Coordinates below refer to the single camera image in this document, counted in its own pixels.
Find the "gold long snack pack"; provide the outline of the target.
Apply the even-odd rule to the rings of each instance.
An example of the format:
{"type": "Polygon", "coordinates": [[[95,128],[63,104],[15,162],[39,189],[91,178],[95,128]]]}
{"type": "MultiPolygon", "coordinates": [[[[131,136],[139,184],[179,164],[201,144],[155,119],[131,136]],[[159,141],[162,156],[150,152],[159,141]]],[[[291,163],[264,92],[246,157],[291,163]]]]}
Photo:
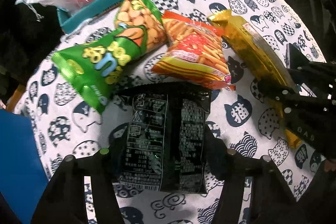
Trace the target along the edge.
{"type": "Polygon", "coordinates": [[[272,47],[243,17],[222,10],[208,16],[213,26],[224,30],[224,38],[245,62],[256,80],[268,80],[273,84],[294,88],[284,63],[272,47]]]}

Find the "black snack bag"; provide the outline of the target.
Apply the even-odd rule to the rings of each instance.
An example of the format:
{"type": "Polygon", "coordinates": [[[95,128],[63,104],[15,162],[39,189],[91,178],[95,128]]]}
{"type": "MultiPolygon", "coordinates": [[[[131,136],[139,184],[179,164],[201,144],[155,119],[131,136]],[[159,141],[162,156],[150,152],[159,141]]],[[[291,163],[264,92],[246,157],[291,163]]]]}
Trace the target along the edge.
{"type": "Polygon", "coordinates": [[[121,96],[133,116],[122,136],[118,182],[141,190],[204,193],[212,91],[170,82],[137,86],[121,96]]]}

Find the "blue cardboard box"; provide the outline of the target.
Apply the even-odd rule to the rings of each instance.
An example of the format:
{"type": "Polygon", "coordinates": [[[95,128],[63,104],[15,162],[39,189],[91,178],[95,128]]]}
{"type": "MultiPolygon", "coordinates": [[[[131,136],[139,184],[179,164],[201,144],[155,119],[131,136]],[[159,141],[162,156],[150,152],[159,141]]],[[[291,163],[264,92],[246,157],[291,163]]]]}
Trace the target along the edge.
{"type": "Polygon", "coordinates": [[[1,110],[1,204],[30,223],[48,182],[30,119],[1,110]]]}

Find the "cat pattern tablecloth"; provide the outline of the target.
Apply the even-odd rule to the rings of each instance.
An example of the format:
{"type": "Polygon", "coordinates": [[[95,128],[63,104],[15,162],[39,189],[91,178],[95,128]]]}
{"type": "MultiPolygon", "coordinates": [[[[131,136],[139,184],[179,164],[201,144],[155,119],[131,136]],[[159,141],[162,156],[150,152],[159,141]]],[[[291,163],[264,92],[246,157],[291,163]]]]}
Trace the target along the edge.
{"type": "MultiPolygon", "coordinates": [[[[303,21],[285,0],[153,0],[161,11],[171,10],[190,19],[205,21],[208,15],[230,9],[242,16],[286,61],[292,44],[311,61],[323,54],[303,21]]],[[[227,44],[224,57],[236,85],[235,91],[213,92],[207,125],[213,135],[244,156],[269,155],[296,198],[300,198],[321,162],[307,144],[296,149],[280,127],[280,119],[265,102],[257,82],[227,44]]],[[[60,75],[49,57],[29,79],[15,113],[29,117],[37,152],[47,176],[52,176],[63,157],[77,157],[106,147],[121,135],[133,112],[114,97],[102,114],[90,108],[60,75]]],[[[210,223],[219,203],[223,182],[205,172],[204,194],[151,191],[147,186],[116,185],[116,198],[126,223],[210,223]]]]}

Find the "red fries snack bag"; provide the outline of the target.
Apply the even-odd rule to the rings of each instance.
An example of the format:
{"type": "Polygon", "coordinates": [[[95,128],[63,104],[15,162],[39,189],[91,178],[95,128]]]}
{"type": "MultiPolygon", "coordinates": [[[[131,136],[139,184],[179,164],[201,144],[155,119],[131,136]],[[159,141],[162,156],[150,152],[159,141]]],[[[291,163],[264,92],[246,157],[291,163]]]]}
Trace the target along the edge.
{"type": "Polygon", "coordinates": [[[236,90],[224,58],[222,29],[172,11],[165,11],[162,22],[169,47],[152,72],[208,89],[236,90]]]}

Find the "green peanut snack bag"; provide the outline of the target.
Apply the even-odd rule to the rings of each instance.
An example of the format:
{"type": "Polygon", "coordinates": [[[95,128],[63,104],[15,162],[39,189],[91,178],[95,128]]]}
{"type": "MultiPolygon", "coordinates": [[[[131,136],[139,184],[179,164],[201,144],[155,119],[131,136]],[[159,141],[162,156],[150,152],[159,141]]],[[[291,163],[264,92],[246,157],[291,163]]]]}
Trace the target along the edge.
{"type": "Polygon", "coordinates": [[[58,51],[51,57],[62,76],[102,113],[124,67],[167,41],[162,14],[152,0],[124,0],[106,36],[58,51]]]}

